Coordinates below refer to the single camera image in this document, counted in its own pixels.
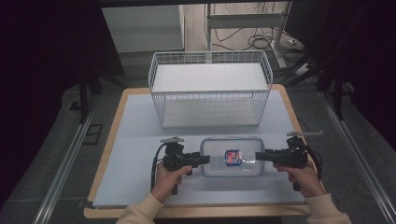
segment plastic container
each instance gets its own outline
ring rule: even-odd
[[[201,165],[205,176],[258,176],[263,161],[256,152],[264,151],[258,137],[209,137],[201,143],[201,155],[210,155],[210,163]]]
[[[258,126],[273,74],[265,52],[157,52],[148,86],[163,128]]]

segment hand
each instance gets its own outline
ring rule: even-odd
[[[301,193],[305,198],[317,197],[326,194],[318,180],[317,172],[315,172],[314,164],[309,161],[303,168],[292,168],[274,164],[278,171],[285,171],[289,174],[291,183],[297,182],[300,185]]]
[[[164,203],[171,196],[172,188],[181,183],[181,176],[191,169],[191,166],[183,166],[174,172],[170,172],[163,166],[162,161],[158,163],[155,186],[151,191],[152,196],[160,203]]]

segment white wire basket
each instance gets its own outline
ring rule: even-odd
[[[273,82],[265,52],[157,52],[148,86],[163,128],[258,126]]]

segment beige sleeve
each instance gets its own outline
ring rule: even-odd
[[[325,194],[323,196],[307,198],[311,217],[308,218],[308,224],[351,224],[349,216],[341,213],[332,202],[332,195]]]
[[[153,219],[163,207],[163,204],[158,202],[151,193],[146,196],[142,202],[138,204],[131,204],[122,212],[117,224],[125,223],[139,223],[151,224]]]

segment gray floor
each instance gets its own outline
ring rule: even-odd
[[[272,52],[267,51],[267,56],[273,70],[278,71]],[[301,54],[288,56],[294,62],[301,57]],[[120,57],[126,75],[120,79],[132,87],[147,87],[150,53],[121,54]],[[293,62],[288,61],[288,64],[292,66]],[[275,72],[274,83],[283,83],[286,75],[285,72]],[[325,133],[322,136],[311,136],[307,140],[323,159],[323,185],[332,194],[337,207],[348,213],[353,223],[387,223],[315,89],[317,78],[313,76],[295,87],[287,88],[287,91],[303,130]],[[103,125],[101,137],[96,145],[82,145],[79,149],[49,223],[115,223],[116,221],[116,219],[87,219],[82,214],[83,204],[91,189],[122,94],[120,87],[105,79],[101,79],[101,82],[105,89],[100,95],[99,104],[92,118],[92,124]],[[34,162],[5,203],[0,213],[0,223],[33,222],[64,153],[78,130],[79,112],[69,110],[70,105],[78,100],[77,87],[64,93],[59,116]],[[394,176],[396,152],[347,97],[343,99],[343,115],[345,124],[368,164],[389,197],[393,199],[393,203],[396,203]],[[87,136],[84,141],[90,143],[92,138]],[[282,217],[282,223],[295,224],[305,221],[306,217]]]

